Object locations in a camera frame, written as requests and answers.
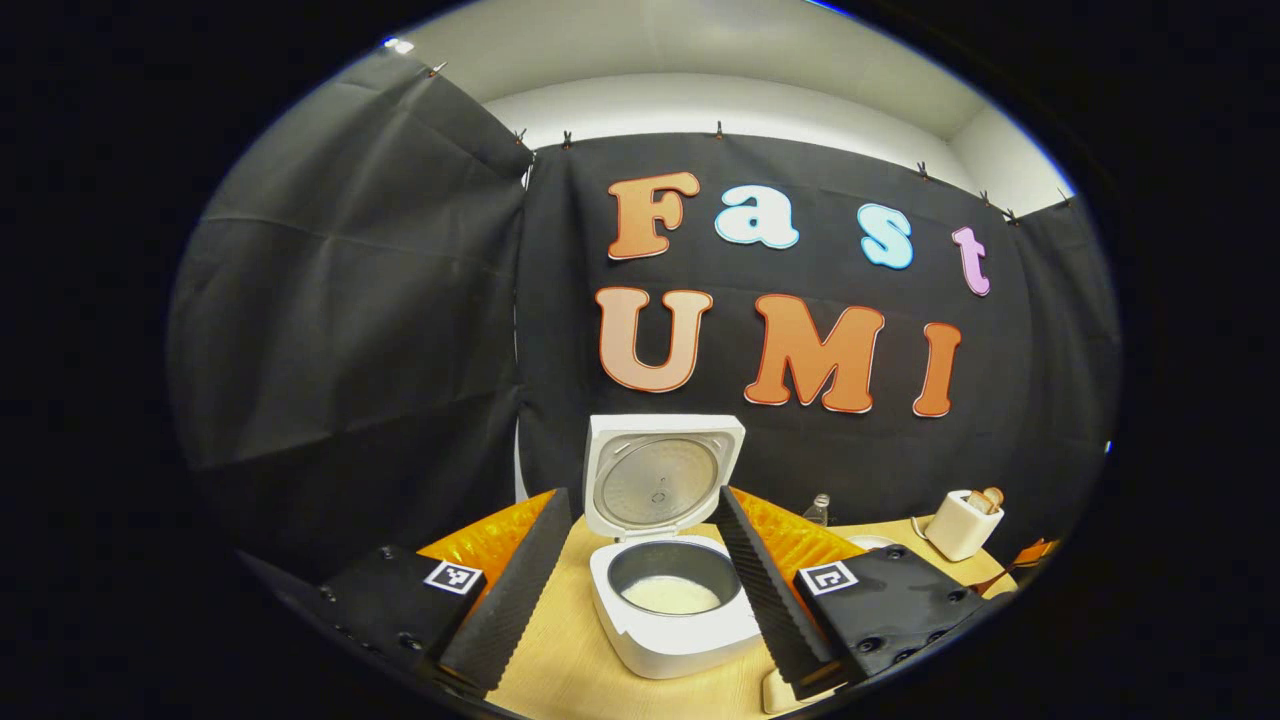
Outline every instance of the ceiling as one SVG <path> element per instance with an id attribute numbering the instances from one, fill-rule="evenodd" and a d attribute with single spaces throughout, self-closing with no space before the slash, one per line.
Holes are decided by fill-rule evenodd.
<path id="1" fill-rule="evenodd" d="M 480 102 L 632 73 L 814 90 L 950 141 L 987 101 L 913 50 L 806 0 L 480 0 L 401 33 Z"/>

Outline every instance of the white plate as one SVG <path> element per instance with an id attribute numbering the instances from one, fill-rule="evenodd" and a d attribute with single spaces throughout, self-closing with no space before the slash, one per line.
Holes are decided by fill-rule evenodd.
<path id="1" fill-rule="evenodd" d="M 867 551 L 878 550 L 890 544 L 899 544 L 897 542 L 881 536 L 850 536 L 845 539 Z"/>

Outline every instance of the blue letter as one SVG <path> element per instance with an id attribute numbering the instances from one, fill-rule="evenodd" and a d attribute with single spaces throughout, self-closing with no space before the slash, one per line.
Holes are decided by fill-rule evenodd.
<path id="1" fill-rule="evenodd" d="M 753 199 L 755 205 L 742 205 Z M 800 240 L 800 233 L 791 227 L 791 201 L 772 187 L 731 187 L 721 201 L 737 205 L 726 208 L 716 217 L 716 232 L 730 242 L 763 242 L 774 250 L 786 250 Z"/>
<path id="2" fill-rule="evenodd" d="M 858 210 L 858 224 L 870 237 L 863 238 L 863 252 L 874 265 L 895 270 L 911 264 L 911 223 L 892 208 L 867 204 Z"/>

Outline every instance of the wooden table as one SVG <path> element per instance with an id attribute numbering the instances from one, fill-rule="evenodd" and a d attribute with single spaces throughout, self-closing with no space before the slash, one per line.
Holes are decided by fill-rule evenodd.
<path id="1" fill-rule="evenodd" d="M 922 530 L 931 519 L 932 515 L 918 519 Z M 831 530 L 841 537 L 890 538 L 961 584 L 988 580 L 1002 570 L 983 551 L 961 562 L 943 559 L 915 536 L 910 520 L 840 525 Z M 710 524 L 696 525 L 684 534 L 721 539 Z M 774 667 L 763 641 L 730 664 L 685 678 L 649 680 L 627 670 L 591 605 L 588 559 L 609 542 L 611 538 L 593 534 L 584 518 L 573 524 L 502 683 L 485 700 L 532 720 L 771 717 L 760 706 L 760 683 Z M 1005 575 L 984 597 L 1015 589 L 1018 585 Z"/>

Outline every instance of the black curtain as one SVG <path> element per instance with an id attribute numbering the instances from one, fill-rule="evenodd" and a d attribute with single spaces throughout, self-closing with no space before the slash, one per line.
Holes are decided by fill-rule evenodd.
<path id="1" fill-rule="evenodd" d="M 380 50 L 230 170 L 173 293 L 172 401 L 234 542 L 310 580 L 513 502 L 513 283 L 532 155 Z"/>
<path id="2" fill-rule="evenodd" d="M 618 229 L 618 209 L 607 188 L 676 172 L 692 173 L 700 192 L 681 197 L 680 227 L 666 231 L 659 224 L 669 249 L 653 258 L 611 260 L 607 249 Z M 718 237 L 714 219 L 726 208 L 721 195 L 742 184 L 772 187 L 790 199 L 792 225 L 800 233 L 792 247 L 736 245 Z M 864 256 L 865 233 L 856 215 L 865 204 L 900 210 L 910 220 L 914 259 L 908 268 L 873 265 Z M 516 292 L 522 473 L 530 492 L 573 488 L 576 512 L 582 509 L 590 414 L 736 415 L 748 432 L 732 483 L 796 511 L 826 492 L 840 524 L 925 515 L 947 491 L 998 486 L 1009 503 L 988 543 L 997 557 L 1029 534 L 1052 534 L 1060 525 L 1060 503 L 1082 496 L 1102 460 L 1102 442 L 1089 445 L 1092 439 L 1084 438 L 1106 434 L 1114 379 L 1102 382 L 1075 363 L 1088 356 L 1091 368 L 1107 368 L 1119 359 L 1107 355 L 1114 345 L 1084 350 L 1083 338 L 1070 328 L 1088 322 L 1080 318 L 1111 313 L 1110 291 L 1096 263 L 1059 268 L 1051 255 L 1023 247 L 1075 242 L 1036 217 L 1010 225 L 996 208 L 968 192 L 850 152 L 684 133 L 540 149 L 522 225 Z M 951 233 L 963 227 L 972 228 L 986 249 L 982 270 L 991 290 L 982 297 L 968 287 L 952 241 Z M 1082 225 L 1073 227 L 1078 232 Z M 1092 236 L 1078 242 L 1096 258 Z M 696 369 L 685 386 L 662 395 L 639 392 L 604 373 L 594 295 L 608 286 L 649 293 L 636 355 L 650 365 L 663 363 L 669 346 L 671 313 L 662 306 L 662 295 L 695 290 L 713 296 L 714 306 L 701 322 Z M 760 365 L 764 320 L 755 301 L 765 293 L 804 300 L 820 337 L 849 306 L 883 314 L 870 375 L 872 410 L 832 413 L 819 401 L 801 406 L 790 377 L 792 397 L 786 405 L 744 398 Z M 929 360 L 923 334 L 928 323 L 948 323 L 963 333 L 951 375 L 951 410 L 941 418 L 913 413 Z M 1046 415 L 1047 406 L 1053 406 L 1052 415 Z M 1048 416 L 1055 418 L 1053 428 L 1073 428 L 1064 438 L 1083 443 L 1070 466 L 1037 451 L 1034 443 L 1044 433 L 1036 428 Z M 1052 447 L 1057 452 L 1060 446 Z M 1092 465 L 1083 461 L 1087 456 Z M 1056 468 L 1052 474 L 1042 471 L 1046 464 Z"/>

